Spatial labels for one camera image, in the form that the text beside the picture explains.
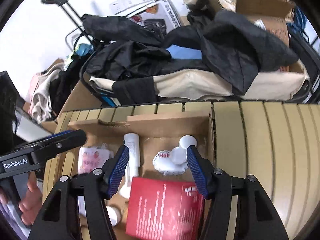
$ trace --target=ribbed blue pad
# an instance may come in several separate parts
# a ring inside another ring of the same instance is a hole
[[[121,153],[121,156],[116,163],[111,176],[109,178],[109,187],[107,194],[110,196],[110,198],[117,193],[121,179],[124,175],[125,168],[127,167],[129,161],[129,149],[126,147],[123,152]]]
[[[202,172],[197,158],[190,147],[187,149],[187,161],[199,193],[204,196],[205,199],[207,199],[209,195],[207,190],[207,180]]]

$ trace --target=red package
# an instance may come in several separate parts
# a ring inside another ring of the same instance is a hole
[[[195,240],[203,206],[194,182],[134,177],[126,233],[148,240]]]

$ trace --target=silver screw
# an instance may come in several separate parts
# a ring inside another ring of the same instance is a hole
[[[253,175],[249,175],[249,176],[248,176],[248,180],[254,182],[254,181],[256,181],[256,177],[253,176]]]
[[[223,170],[220,169],[220,168],[215,168],[215,169],[214,169],[214,173],[219,175],[219,174],[222,174],[222,173],[223,173]]]
[[[100,175],[102,173],[102,169],[95,169],[94,171],[93,171],[93,174],[94,175]]]
[[[63,175],[63,176],[60,177],[60,181],[64,182],[66,180],[68,180],[68,176],[67,175]]]

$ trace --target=white bottle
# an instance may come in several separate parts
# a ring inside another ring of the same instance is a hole
[[[139,167],[140,167],[139,135],[136,133],[125,134],[124,145],[129,148],[129,161],[125,169],[125,183],[120,189],[119,194],[122,197],[129,199],[132,178],[139,176]]]

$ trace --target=finger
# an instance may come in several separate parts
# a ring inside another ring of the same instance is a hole
[[[31,210],[28,210],[27,212],[23,213],[21,216],[22,222],[27,226],[33,225],[33,223],[35,222],[36,217],[40,211],[41,206],[42,206],[42,203],[39,202]]]
[[[3,191],[3,189],[0,188],[0,202],[2,205],[6,205],[8,202],[8,199]]]
[[[31,171],[29,173],[29,179],[28,179],[28,182],[27,182],[27,186],[28,186],[28,189],[31,191],[31,192],[34,192],[38,189],[38,186],[37,186],[37,178],[36,178],[36,174],[34,171]]]
[[[31,192],[29,189],[27,189],[26,196],[19,203],[20,210],[22,212],[31,210],[38,202],[41,202],[41,197],[42,194],[39,188],[37,188],[37,190],[34,192]]]

